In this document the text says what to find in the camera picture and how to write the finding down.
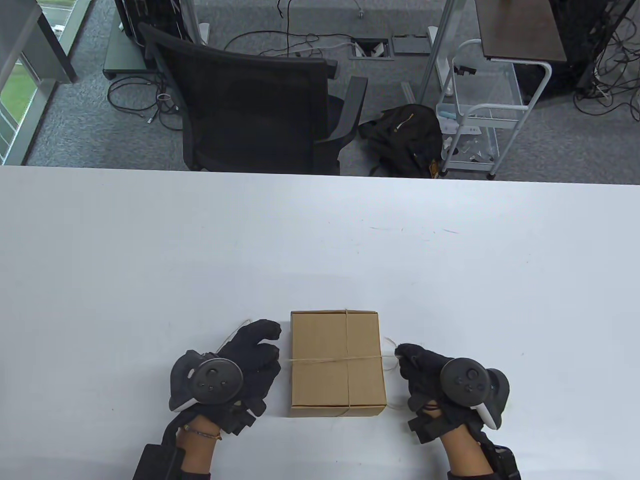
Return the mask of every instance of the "twine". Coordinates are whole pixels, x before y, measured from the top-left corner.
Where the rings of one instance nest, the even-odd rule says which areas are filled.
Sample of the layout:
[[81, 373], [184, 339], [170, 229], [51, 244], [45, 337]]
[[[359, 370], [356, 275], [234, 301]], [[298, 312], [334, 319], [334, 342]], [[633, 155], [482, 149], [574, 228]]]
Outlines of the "twine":
[[[344, 316], [345, 316], [345, 333], [346, 333], [346, 337], [347, 337], [347, 345], [349, 345], [349, 322], [348, 322], [348, 315], [349, 315], [349, 310], [348, 309], [344, 309]], [[238, 327], [232, 331], [229, 336], [222, 342], [222, 344], [220, 345], [220, 347], [218, 348], [218, 350], [216, 350], [216, 352], [219, 352], [223, 346], [225, 346], [227, 344], [227, 342], [229, 340], [231, 340], [231, 338], [237, 333], [238, 330], [240, 330], [242, 327], [244, 327], [245, 325], [251, 323], [252, 320], [251, 319], [247, 319], [244, 320], [240, 325], [238, 325]], [[391, 345], [394, 346], [394, 350], [397, 348], [397, 344], [396, 342], [394, 342], [392, 339], [390, 339], [389, 337], [383, 337], [387, 342], [391, 343]], [[302, 364], [325, 364], [325, 363], [333, 363], [333, 362], [347, 362], [348, 360], [372, 360], [372, 359], [376, 359], [376, 358], [395, 358], [396, 359], [396, 363], [393, 367], [391, 368], [382, 368], [383, 372], [392, 372], [394, 370], [396, 370], [399, 365], [400, 365], [400, 356], [399, 355], [368, 355], [368, 356], [345, 356], [342, 358], [281, 358], [280, 361], [281, 362], [290, 362], [290, 363], [302, 363]], [[347, 364], [347, 378], [349, 378], [349, 364]], [[391, 410], [404, 410], [404, 406], [399, 406], [399, 405], [392, 405], [389, 402], [387, 402], [387, 407], [390, 408]], [[343, 417], [345, 416], [345, 414], [347, 414], [348, 411], [350, 411], [351, 409], [351, 398], [348, 397], [348, 406], [347, 406], [347, 410], [345, 410], [344, 412], [342, 412], [340, 415], [336, 415], [336, 417]]]

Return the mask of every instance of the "window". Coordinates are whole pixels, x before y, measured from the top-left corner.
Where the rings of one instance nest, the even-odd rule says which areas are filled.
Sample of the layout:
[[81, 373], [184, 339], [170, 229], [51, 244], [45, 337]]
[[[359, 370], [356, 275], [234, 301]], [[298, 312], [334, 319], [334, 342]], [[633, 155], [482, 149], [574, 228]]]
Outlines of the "window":
[[[63, 50], [68, 53], [91, 0], [36, 1]], [[27, 59], [21, 56], [0, 92], [0, 164], [21, 164], [35, 134], [53, 90], [51, 82], [44, 84], [36, 78]]]
[[0, 93], [0, 160], [2, 162], [6, 159], [36, 88], [22, 61], [16, 62], [9, 80]]
[[67, 26], [69, 15], [76, 5], [76, 0], [38, 0], [38, 4], [56, 37], [60, 38]]

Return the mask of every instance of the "chair mesh backrest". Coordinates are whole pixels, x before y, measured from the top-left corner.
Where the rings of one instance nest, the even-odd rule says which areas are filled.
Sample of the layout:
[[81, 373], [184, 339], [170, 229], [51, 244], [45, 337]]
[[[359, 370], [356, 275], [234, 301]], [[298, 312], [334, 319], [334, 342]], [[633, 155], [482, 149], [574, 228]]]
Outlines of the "chair mesh backrest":
[[177, 102], [189, 123], [185, 141], [193, 142], [205, 168], [210, 158], [232, 163], [217, 170], [312, 170], [313, 142], [327, 136], [323, 60], [223, 52], [151, 28], [144, 34], [178, 91]]

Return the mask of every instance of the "white cart frame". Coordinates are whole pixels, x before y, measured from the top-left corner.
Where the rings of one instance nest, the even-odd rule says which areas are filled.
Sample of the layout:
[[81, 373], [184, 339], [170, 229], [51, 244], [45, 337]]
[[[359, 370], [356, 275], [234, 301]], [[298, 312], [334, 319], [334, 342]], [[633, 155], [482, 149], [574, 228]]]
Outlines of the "white cart frame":
[[[448, 149], [446, 158], [440, 168], [440, 173], [442, 175], [446, 175], [447, 170], [449, 168], [452, 168], [455, 170], [472, 170], [472, 171], [480, 171], [480, 172], [489, 172], [487, 175], [487, 178], [489, 178], [490, 180], [493, 180], [493, 178], [495, 178], [496, 172], [498, 171], [498, 168], [500, 168], [500, 165], [502, 164], [504, 158], [509, 152], [511, 145], [513, 144], [513, 141], [515, 140], [516, 136], [522, 129], [524, 122], [529, 117], [529, 113], [531, 113], [531, 110], [533, 110], [533, 107], [536, 105], [538, 99], [540, 98], [540, 95], [542, 94], [543, 90], [547, 86], [547, 83], [551, 78], [552, 70], [551, 70], [551, 65], [549, 65], [547, 62], [544, 62], [544, 61], [492, 58], [490, 59], [490, 61], [506, 62], [511, 64], [510, 73], [512, 73], [513, 75], [511, 74], [508, 75], [509, 86], [511, 87], [512, 96], [516, 100], [516, 104], [482, 103], [482, 104], [477, 104], [473, 106], [461, 105], [459, 102], [460, 98], [458, 95], [458, 87], [456, 86], [456, 76], [454, 75], [454, 64], [456, 61], [456, 56], [466, 47], [470, 45], [477, 45], [477, 44], [482, 45], [481, 39], [475, 38], [473, 40], [467, 40], [466, 42], [463, 42], [456, 49], [455, 53], [449, 56], [449, 59], [448, 59], [449, 71], [447, 74], [447, 79], [445, 81], [444, 87], [442, 88], [442, 93], [440, 94], [440, 99], [438, 100], [438, 106], [441, 106], [443, 104], [444, 97], [447, 94], [449, 83], [451, 83], [452, 84], [451, 90], [453, 92], [453, 101], [454, 101], [453, 103], [454, 113], [456, 115], [456, 121], [458, 122], [459, 127], [455, 137], [453, 138], [453, 141], [451, 142], [451, 146]], [[513, 70], [514, 63], [521, 63], [524, 65], [539, 65], [545, 69], [545, 76], [542, 79], [542, 82], [540, 82], [540, 85], [538, 86], [536, 93], [533, 95], [528, 105], [522, 104], [522, 98], [520, 96], [518, 80], [516, 78], [515, 71]], [[516, 118], [515, 119], [500, 118], [499, 115], [496, 115], [496, 111], [507, 111], [507, 110], [516, 111], [517, 112]], [[458, 161], [458, 160], [452, 159], [454, 151], [456, 150], [456, 145], [460, 140], [463, 127], [465, 126], [487, 128], [489, 142], [492, 145], [493, 149], [495, 150], [495, 155], [497, 156], [497, 159], [492, 159], [493, 161], [478, 161], [478, 162]], [[500, 153], [498, 148], [497, 136], [495, 133], [496, 129], [513, 130], [513, 133], [511, 133], [511, 136], [509, 137], [507, 145], [504, 147], [504, 150], [502, 151], [502, 153]]]

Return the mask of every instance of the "hand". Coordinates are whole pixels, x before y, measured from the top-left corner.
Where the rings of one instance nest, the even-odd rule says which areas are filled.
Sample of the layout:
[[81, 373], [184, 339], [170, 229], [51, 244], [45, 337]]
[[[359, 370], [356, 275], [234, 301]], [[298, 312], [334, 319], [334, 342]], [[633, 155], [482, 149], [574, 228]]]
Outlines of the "hand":
[[451, 358], [410, 343], [398, 345], [396, 356], [400, 375], [409, 381], [412, 411], [416, 412], [429, 403], [436, 405], [445, 399], [440, 385], [440, 372]]
[[255, 417], [249, 410], [256, 417], [264, 413], [264, 398], [280, 372], [280, 350], [275, 345], [260, 342], [277, 340], [280, 332], [280, 324], [264, 319], [240, 328], [217, 355], [240, 367], [244, 378], [242, 389], [229, 402], [217, 405], [198, 403], [187, 412], [191, 411], [194, 416], [203, 415], [222, 430], [235, 435], [245, 426], [253, 425]]
[[451, 358], [414, 344], [398, 345], [396, 356], [400, 375], [409, 383], [408, 406], [418, 415], [409, 425], [420, 442], [429, 442], [462, 424], [478, 431], [482, 428], [477, 412], [453, 403], [442, 391], [440, 372]]

